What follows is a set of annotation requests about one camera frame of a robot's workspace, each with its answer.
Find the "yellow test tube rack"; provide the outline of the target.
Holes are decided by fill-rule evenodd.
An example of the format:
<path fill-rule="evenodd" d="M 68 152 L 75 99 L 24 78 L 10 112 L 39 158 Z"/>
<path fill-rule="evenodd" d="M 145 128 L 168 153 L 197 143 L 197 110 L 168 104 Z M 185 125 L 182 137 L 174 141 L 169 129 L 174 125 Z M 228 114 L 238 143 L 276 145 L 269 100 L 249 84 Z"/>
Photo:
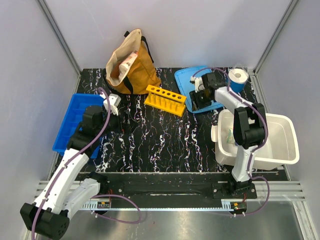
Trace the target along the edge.
<path fill-rule="evenodd" d="M 145 105 L 182 117 L 186 109 L 187 97 L 160 87 L 148 85 Z"/>

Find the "light blue tray lid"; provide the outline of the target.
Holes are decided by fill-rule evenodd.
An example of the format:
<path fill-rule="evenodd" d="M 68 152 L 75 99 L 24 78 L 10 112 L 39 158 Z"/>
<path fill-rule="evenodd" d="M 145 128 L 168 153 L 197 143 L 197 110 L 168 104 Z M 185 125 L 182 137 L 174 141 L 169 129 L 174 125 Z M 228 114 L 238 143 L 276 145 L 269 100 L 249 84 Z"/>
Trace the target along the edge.
<path fill-rule="evenodd" d="M 174 78 L 180 94 L 186 96 L 186 108 L 193 114 L 209 112 L 223 107 L 221 103 L 211 101 L 210 106 L 207 106 L 200 110 L 192 110 L 192 100 L 190 97 L 190 92 L 195 90 L 195 85 L 190 82 L 190 79 L 194 75 L 194 73 L 206 67 L 206 65 L 188 67 L 178 70 L 174 73 Z"/>

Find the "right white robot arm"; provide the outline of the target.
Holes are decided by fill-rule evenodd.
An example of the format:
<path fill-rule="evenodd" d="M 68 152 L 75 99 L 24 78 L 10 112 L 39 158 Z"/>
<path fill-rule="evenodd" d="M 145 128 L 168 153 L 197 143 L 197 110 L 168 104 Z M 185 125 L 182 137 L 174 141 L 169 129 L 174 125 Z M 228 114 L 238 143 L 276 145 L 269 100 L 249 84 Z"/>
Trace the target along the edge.
<path fill-rule="evenodd" d="M 246 191 L 244 183 L 253 179 L 252 167 L 256 151 L 263 147 L 268 139 L 268 126 L 265 107 L 242 98 L 227 83 L 217 80 L 213 72 L 201 77 L 193 75 L 190 82 L 195 90 L 190 92 L 193 110 L 201 110 L 211 103 L 218 102 L 233 114 L 233 138 L 237 145 L 235 165 L 231 171 L 233 182 L 227 186 L 228 194 L 239 198 Z"/>

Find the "plastic packet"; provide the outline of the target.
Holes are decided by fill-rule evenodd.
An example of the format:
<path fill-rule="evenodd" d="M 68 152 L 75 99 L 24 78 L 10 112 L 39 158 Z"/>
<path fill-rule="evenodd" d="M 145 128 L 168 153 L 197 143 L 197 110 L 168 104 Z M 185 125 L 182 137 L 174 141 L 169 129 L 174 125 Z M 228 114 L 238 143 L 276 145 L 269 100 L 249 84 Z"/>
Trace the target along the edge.
<path fill-rule="evenodd" d="M 229 128 L 226 134 L 226 143 L 236 145 L 236 141 L 233 134 L 233 129 Z"/>

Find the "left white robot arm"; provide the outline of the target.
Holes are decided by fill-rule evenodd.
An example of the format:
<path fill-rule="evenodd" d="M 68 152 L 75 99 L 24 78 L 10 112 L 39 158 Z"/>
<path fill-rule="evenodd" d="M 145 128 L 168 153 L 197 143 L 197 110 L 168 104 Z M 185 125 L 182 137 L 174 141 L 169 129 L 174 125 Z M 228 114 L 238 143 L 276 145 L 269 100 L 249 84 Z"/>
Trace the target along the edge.
<path fill-rule="evenodd" d="M 108 179 L 92 172 L 74 191 L 70 191 L 82 167 L 89 161 L 105 132 L 111 117 L 98 105 L 86 108 L 82 121 L 71 136 L 63 158 L 46 185 L 33 203 L 24 203 L 20 215 L 31 239 L 37 236 L 60 240 L 67 231 L 73 216 L 92 199 L 119 198 L 131 200 L 109 190 Z"/>

